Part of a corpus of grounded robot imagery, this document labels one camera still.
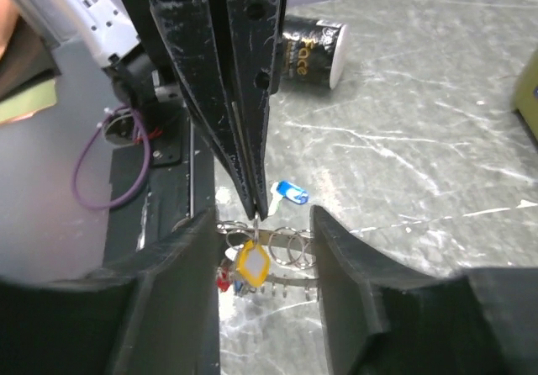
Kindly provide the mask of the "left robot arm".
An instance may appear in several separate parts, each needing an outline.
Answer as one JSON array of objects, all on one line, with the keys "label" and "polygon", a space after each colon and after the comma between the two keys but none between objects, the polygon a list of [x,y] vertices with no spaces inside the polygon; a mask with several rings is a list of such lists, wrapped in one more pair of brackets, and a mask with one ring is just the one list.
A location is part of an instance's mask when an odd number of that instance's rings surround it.
[{"label": "left robot arm", "polygon": [[81,36],[119,97],[156,99],[153,71],[173,79],[199,134],[250,219],[268,215],[265,151],[280,82],[287,0],[16,0],[52,30]]}]

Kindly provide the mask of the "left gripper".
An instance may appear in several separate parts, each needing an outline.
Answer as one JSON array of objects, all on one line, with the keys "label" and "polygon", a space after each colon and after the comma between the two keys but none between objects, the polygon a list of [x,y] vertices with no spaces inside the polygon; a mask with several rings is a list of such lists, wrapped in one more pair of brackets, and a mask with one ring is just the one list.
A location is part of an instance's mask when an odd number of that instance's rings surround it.
[{"label": "left gripper", "polygon": [[287,0],[121,1],[154,66],[177,78],[246,215],[265,219],[269,97],[281,81]]}]

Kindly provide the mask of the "yellow key tag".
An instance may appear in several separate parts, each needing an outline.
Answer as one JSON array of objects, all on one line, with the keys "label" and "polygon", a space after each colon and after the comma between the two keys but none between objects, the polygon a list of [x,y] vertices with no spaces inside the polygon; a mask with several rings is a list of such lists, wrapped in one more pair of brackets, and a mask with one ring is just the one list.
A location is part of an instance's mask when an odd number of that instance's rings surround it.
[{"label": "yellow key tag", "polygon": [[267,252],[253,240],[248,240],[235,258],[235,270],[254,288],[259,288],[266,281],[270,265]]}]

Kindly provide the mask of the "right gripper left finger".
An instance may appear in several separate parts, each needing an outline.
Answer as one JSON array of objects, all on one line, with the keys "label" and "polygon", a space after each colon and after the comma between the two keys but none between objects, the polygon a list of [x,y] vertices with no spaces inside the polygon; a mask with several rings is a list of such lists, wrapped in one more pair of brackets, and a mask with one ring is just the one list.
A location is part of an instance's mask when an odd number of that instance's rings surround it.
[{"label": "right gripper left finger", "polygon": [[210,208],[85,277],[2,280],[2,373],[194,374],[218,254]]}]

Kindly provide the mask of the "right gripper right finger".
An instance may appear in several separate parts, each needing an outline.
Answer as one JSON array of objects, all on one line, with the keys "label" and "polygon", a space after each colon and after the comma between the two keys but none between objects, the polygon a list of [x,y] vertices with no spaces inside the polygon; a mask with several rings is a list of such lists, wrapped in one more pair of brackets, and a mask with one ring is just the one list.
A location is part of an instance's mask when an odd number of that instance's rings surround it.
[{"label": "right gripper right finger", "polygon": [[432,277],[355,237],[320,206],[310,224],[331,373],[536,373],[535,268]]}]

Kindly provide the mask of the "red key tag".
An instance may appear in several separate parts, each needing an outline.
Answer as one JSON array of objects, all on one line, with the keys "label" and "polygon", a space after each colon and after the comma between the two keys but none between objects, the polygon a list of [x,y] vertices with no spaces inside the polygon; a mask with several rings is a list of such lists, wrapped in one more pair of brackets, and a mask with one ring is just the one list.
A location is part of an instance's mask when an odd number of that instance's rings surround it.
[{"label": "red key tag", "polygon": [[216,274],[216,285],[220,292],[225,293],[232,285],[229,269],[227,267],[219,267]]}]

